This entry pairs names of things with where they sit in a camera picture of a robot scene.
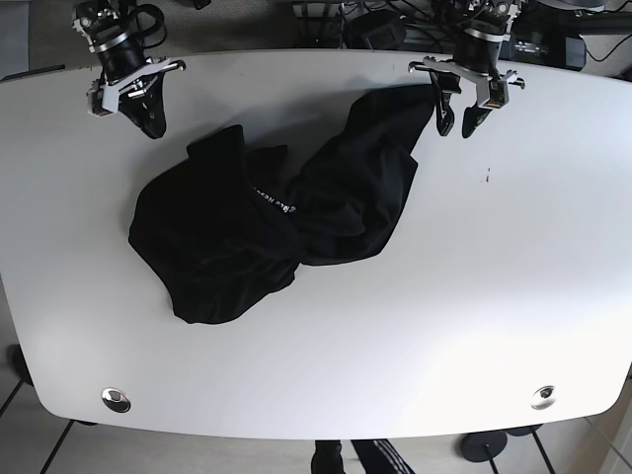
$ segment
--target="table top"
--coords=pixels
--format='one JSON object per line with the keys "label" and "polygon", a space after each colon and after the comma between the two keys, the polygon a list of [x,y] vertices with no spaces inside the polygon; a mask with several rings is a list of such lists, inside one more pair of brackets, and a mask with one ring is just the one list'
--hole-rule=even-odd
{"label": "table top", "polygon": [[[86,113],[99,69],[0,84],[0,272],[53,414],[264,438],[445,435],[593,415],[632,345],[632,85],[514,64],[526,89],[460,136],[435,120],[404,214],[375,258],[300,267],[238,320],[187,325],[126,241],[140,190],[233,123],[296,160],[365,90],[425,83],[418,54],[258,51],[187,58],[168,131]],[[531,407],[541,387],[556,403]],[[109,410],[102,391],[131,401]]]}

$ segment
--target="person's leg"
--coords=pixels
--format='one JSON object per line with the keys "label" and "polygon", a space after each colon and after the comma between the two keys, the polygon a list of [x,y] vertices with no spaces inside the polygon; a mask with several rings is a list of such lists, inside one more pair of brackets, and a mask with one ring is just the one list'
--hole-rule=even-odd
{"label": "person's leg", "polygon": [[388,439],[353,440],[366,474],[415,474]]}
{"label": "person's leg", "polygon": [[312,457],[312,474],[345,474],[343,446],[339,441],[316,441]]}

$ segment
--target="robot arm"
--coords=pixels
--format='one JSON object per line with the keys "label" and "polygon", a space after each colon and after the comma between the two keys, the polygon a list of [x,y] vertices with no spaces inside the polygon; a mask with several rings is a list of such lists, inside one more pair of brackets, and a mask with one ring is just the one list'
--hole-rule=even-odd
{"label": "robot arm", "polygon": [[[88,91],[89,112],[96,116],[118,111],[127,116],[150,138],[164,135],[167,124],[162,101],[162,84],[168,71],[185,69],[183,61],[145,57],[147,37],[163,31],[164,16],[153,5],[136,6],[131,0],[88,0],[75,6],[73,28],[97,54],[103,72]],[[449,101],[459,94],[461,78],[476,85],[476,103],[465,110],[463,137],[470,136],[493,109],[509,101],[508,85],[524,87],[515,71],[501,74],[496,63],[501,45],[523,0],[456,0],[437,2],[435,17],[458,29],[452,59],[437,61],[425,57],[411,62],[409,69],[429,72],[434,86],[436,125],[446,136],[454,124]],[[137,17],[151,17],[154,24],[140,30]]]}
{"label": "robot arm", "polygon": [[[154,19],[140,31],[138,15]],[[88,91],[88,111],[95,116],[122,112],[149,138],[165,134],[167,123],[162,102],[166,72],[184,70],[184,61],[145,57],[144,40],[161,30],[166,35],[162,11],[153,5],[129,5],[110,0],[90,0],[75,6],[73,28],[88,41],[90,52],[103,66],[101,77]]]}
{"label": "robot arm", "polygon": [[436,127],[441,136],[449,134],[454,125],[454,112],[449,101],[460,94],[459,81],[466,79],[476,86],[476,103],[465,110],[462,135],[469,137],[493,109],[509,102],[508,85],[524,88],[524,81],[515,71],[501,74],[496,68],[501,46],[509,36],[512,22],[520,12],[522,0],[464,0],[460,11],[441,2],[446,12],[438,17],[460,29],[452,59],[437,61],[425,57],[411,62],[409,70],[429,72],[434,86]]}

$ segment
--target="black garment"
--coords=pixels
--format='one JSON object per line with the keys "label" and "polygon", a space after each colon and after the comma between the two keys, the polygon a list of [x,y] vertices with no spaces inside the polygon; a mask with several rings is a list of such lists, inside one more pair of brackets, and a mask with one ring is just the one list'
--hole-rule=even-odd
{"label": "black garment", "polygon": [[240,125],[187,151],[140,193],[129,243],[165,283],[176,316],[224,323],[293,282],[297,237],[246,178]]}
{"label": "black garment", "polygon": [[[366,474],[415,474],[388,439],[353,440],[355,452]],[[316,441],[312,474],[345,474],[339,441]]]}
{"label": "black garment", "polygon": [[417,169],[410,153],[433,100],[431,86],[369,92],[279,201],[267,193],[286,147],[247,154],[240,125],[193,143],[188,160],[141,192],[129,243],[165,283],[176,316],[208,324],[290,285],[298,263],[377,255],[406,203]]}

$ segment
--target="white stripe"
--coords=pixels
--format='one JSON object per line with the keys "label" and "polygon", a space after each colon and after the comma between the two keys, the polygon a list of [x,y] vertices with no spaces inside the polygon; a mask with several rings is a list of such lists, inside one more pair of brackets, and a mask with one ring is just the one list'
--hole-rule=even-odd
{"label": "white stripe", "polygon": [[399,455],[399,453],[395,450],[393,445],[389,441],[383,441],[382,444],[384,445],[384,448],[387,449],[392,454],[393,458],[401,466],[402,472],[406,474],[412,474],[410,469],[408,469],[408,466],[406,466],[406,461],[402,459],[402,456]]}
{"label": "white stripe", "polygon": [[390,452],[387,450],[384,450],[384,448],[381,446],[381,444],[379,443],[379,439],[374,439],[373,444],[377,446],[377,448],[380,450],[382,455],[386,458],[386,460],[388,460],[388,463],[393,467],[393,469],[395,469],[395,472],[402,472],[401,469],[399,468],[399,465],[397,464],[397,461],[395,461],[392,458]]}

